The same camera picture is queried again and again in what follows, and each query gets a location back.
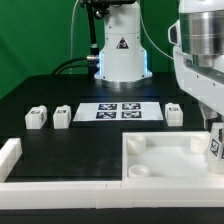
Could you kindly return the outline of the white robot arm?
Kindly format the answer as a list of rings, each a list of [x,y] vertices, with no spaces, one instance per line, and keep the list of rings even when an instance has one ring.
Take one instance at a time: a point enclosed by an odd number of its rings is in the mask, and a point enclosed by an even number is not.
[[[95,81],[109,88],[133,88],[152,77],[140,42],[136,0],[108,4],[105,45]],[[224,117],[224,0],[180,0],[179,19],[168,30],[179,87]]]

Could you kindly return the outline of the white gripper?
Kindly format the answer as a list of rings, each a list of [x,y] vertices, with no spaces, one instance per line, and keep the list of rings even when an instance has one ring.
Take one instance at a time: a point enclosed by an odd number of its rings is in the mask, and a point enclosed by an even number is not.
[[[179,20],[168,29],[168,39],[174,45],[174,68],[179,87],[201,102],[204,128],[210,129],[218,119],[217,113],[224,115],[224,55],[215,59],[213,68],[194,65],[193,56],[182,52]]]

